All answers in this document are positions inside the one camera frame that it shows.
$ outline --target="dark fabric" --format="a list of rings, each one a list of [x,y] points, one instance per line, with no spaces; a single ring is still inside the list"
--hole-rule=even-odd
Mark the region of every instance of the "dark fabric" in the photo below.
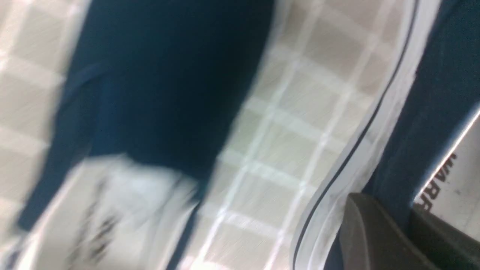
[[[406,233],[426,173],[478,108],[479,70],[480,1],[444,0],[392,136],[362,191],[376,197]],[[343,269],[338,238],[325,269]]]
[[[273,2],[93,0],[18,226],[32,229],[85,156],[127,153],[176,169],[198,180],[201,200],[256,74]]]

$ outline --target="black lettering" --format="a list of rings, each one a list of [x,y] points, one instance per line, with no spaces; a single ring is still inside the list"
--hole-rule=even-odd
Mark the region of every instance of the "black lettering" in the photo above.
[[[442,167],[438,170],[438,172],[435,174],[435,178],[445,182],[447,179],[447,175],[450,173],[450,168],[453,167],[453,162],[452,160],[456,160],[456,154],[452,153],[450,157],[445,161],[445,163],[442,165]]]
[[[430,209],[432,209],[432,202],[425,196],[425,194],[421,194],[420,199],[422,200],[422,203],[418,203],[425,211],[430,212]]]
[[[112,242],[114,229],[119,221],[119,216],[112,214],[106,217],[99,226],[97,234],[90,242],[90,261],[98,264],[103,259],[108,246]]]
[[[435,178],[442,182],[445,182],[445,180],[447,180],[447,174],[443,171],[443,168],[440,168],[438,170],[437,174],[435,175]]]
[[[431,180],[430,183],[428,183],[428,186],[423,190],[424,194],[428,194],[430,199],[435,200],[438,196],[438,193],[440,192],[440,187],[438,186],[437,183],[435,183],[435,180]]]

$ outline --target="white grid line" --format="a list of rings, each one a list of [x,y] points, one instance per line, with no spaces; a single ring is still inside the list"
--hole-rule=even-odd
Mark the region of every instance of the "white grid line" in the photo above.
[[[56,72],[13,55],[9,56],[4,72],[49,91],[56,90],[64,80]]]
[[[5,57],[8,57],[10,51],[15,46],[33,1],[12,1],[12,5],[3,21],[3,27],[0,28],[0,50],[5,54]]]
[[[305,49],[305,47],[307,45],[307,42],[308,42],[308,39],[310,38],[310,35],[312,33],[312,30],[313,30],[313,27],[314,27],[314,24],[315,24],[315,12],[319,12],[319,8],[315,6],[315,3],[316,3],[315,1],[312,3],[312,9],[309,12],[309,15],[307,16],[307,18],[305,19],[305,21],[302,25],[302,29],[300,31],[299,39],[297,40],[297,43],[295,45],[295,48],[297,49],[296,51],[298,51],[298,52],[302,52]],[[275,92],[274,96],[272,97],[272,102],[271,102],[271,104],[269,104],[269,107],[267,109],[267,113],[262,118],[262,121],[260,123],[260,126],[257,129],[255,137],[249,145],[249,148],[248,148],[248,151],[247,151],[247,154],[246,154],[246,159],[247,160],[249,160],[251,157],[254,156],[254,154],[256,153],[257,149],[260,146],[260,143],[261,143],[262,139],[266,135],[266,133],[268,131],[270,119],[272,119],[273,114],[275,113],[275,108],[276,108],[277,104],[279,103],[281,97],[283,96],[283,93],[286,91],[287,86],[289,85],[289,83],[291,82],[291,80],[293,78],[297,62],[298,62],[297,60],[294,60],[284,71],[284,74],[282,76],[282,81],[280,83],[280,87]],[[230,204],[232,203],[233,198],[234,198],[238,188],[240,187],[241,181],[242,181],[247,169],[248,169],[248,164],[243,166],[239,170],[237,175],[235,176],[235,179],[233,180],[233,183],[232,183],[232,185],[231,185],[231,187],[230,187],[230,189],[229,189],[229,191],[226,195],[226,198],[223,202],[223,205],[221,206],[221,209],[220,209],[220,211],[217,215],[217,218],[216,218],[212,228],[210,229],[210,231],[208,233],[208,236],[205,240],[204,245],[200,249],[199,255],[197,257],[198,261],[201,262],[201,261],[204,260],[205,255],[208,252],[208,250],[209,250],[209,248],[210,248],[210,246],[213,242],[213,239],[214,239],[214,237],[217,233],[217,230],[218,230],[221,222],[225,219],[225,212],[226,212],[227,208],[230,206]]]
[[[220,207],[212,203],[205,203],[199,211],[199,215],[209,219],[215,219]],[[269,239],[276,239],[279,229],[263,221],[254,219],[250,216],[227,210],[225,212],[223,224],[233,225],[241,230],[249,231],[259,236]]]
[[[222,154],[219,156],[219,160],[236,167],[240,167],[247,162],[244,161],[242,154],[232,149],[226,149],[224,152],[222,152]],[[266,181],[291,190],[297,191],[300,188],[300,179],[259,161],[252,161],[251,169],[248,172],[255,176],[259,176]],[[318,187],[307,184],[305,188],[306,197],[310,198],[313,196]]]
[[[31,136],[0,126],[0,147],[12,152],[36,157],[48,144]]]
[[[385,21],[387,19],[386,14],[388,14],[389,10],[392,8],[393,6],[392,4],[393,4],[392,1],[384,1],[382,3],[376,15],[373,25],[381,25],[381,27],[385,25]],[[297,210],[298,204],[300,203],[300,199],[302,198],[303,193],[305,192],[305,188],[303,188],[303,186],[305,186],[310,181],[313,175],[314,169],[316,167],[316,164],[318,163],[319,158],[324,150],[324,147],[328,142],[328,139],[329,139],[328,135],[331,134],[331,132],[337,125],[343,112],[345,111],[345,108],[348,103],[348,100],[350,99],[350,96],[355,92],[355,89],[351,88],[349,85],[355,85],[355,83],[358,81],[361,73],[363,72],[363,70],[365,69],[368,63],[368,60],[370,59],[373,49],[378,45],[378,42],[379,42],[379,39],[377,38],[377,36],[374,33],[370,33],[367,47],[363,50],[362,54],[360,55],[357,61],[357,64],[355,65],[355,68],[352,74],[350,75],[349,80],[346,82],[347,87],[346,89],[344,89],[345,94],[341,96],[340,100],[335,105],[333,116],[328,121],[327,128],[325,129],[325,134],[323,134],[319,138],[318,144],[315,147],[315,150],[313,151],[311,158],[309,159],[309,164],[307,165],[305,173],[302,176],[300,189],[290,205],[290,209],[288,210],[288,213],[284,219],[284,223],[280,229],[280,232],[278,233],[277,242],[275,243],[275,246],[272,249],[272,252],[270,254],[270,258],[265,265],[265,268],[264,268],[265,270],[271,269],[278,255],[280,247],[284,241],[284,231],[290,226],[290,223],[293,219],[295,211]]]
[[[375,54],[380,56],[384,61],[390,60],[393,48],[387,43],[381,41],[379,35],[382,33],[382,31],[378,31],[378,34],[372,30],[369,31],[352,21],[350,17],[346,16],[341,11],[338,11],[337,9],[327,5],[325,6],[324,11],[325,12],[322,13],[322,20],[329,22],[340,32],[343,32],[364,46],[368,46],[368,43],[370,42],[369,40],[375,40],[375,43],[377,44]]]

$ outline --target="beige tile floor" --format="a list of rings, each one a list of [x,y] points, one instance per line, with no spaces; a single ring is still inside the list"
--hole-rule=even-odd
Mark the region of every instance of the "beige tile floor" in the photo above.
[[[293,0],[182,267],[288,269],[298,218],[391,61],[400,0]],[[0,0],[0,233],[22,206],[87,0]]]

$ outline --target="white rubber midsole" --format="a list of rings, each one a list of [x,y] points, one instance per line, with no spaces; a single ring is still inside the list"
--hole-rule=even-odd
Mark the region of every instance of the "white rubber midsole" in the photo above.
[[[17,270],[164,269],[196,182],[125,155],[85,159],[34,228]]]
[[[293,270],[324,268],[342,222],[346,197],[351,192],[361,191],[371,177],[401,112],[440,1],[408,0],[405,5],[406,12],[396,47],[398,60],[391,67],[392,76],[383,83],[385,94],[383,98],[381,93],[377,97],[307,205],[292,241],[290,259]]]

